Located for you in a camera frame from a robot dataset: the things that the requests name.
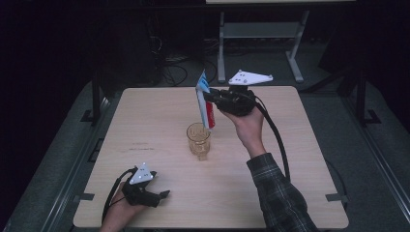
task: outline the person's right hand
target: person's right hand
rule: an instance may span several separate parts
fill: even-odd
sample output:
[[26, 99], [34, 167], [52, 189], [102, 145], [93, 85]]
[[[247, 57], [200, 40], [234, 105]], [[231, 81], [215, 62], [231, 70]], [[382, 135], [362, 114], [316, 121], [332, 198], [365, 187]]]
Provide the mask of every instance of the person's right hand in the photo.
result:
[[247, 148], [251, 158], [266, 153], [262, 143], [263, 114], [257, 107], [250, 114], [241, 117], [223, 111], [220, 112], [233, 122], [236, 133], [242, 144]]

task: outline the person's left hand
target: person's left hand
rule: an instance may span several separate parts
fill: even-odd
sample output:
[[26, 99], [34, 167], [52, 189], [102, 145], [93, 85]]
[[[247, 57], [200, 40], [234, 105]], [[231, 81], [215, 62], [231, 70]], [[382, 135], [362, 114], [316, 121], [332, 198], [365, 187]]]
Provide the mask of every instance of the person's left hand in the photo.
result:
[[144, 205], [130, 205], [122, 192], [123, 186], [124, 182], [120, 184], [114, 197], [112, 197], [111, 206], [108, 208], [100, 232], [120, 231], [127, 226], [136, 214], [148, 208]]

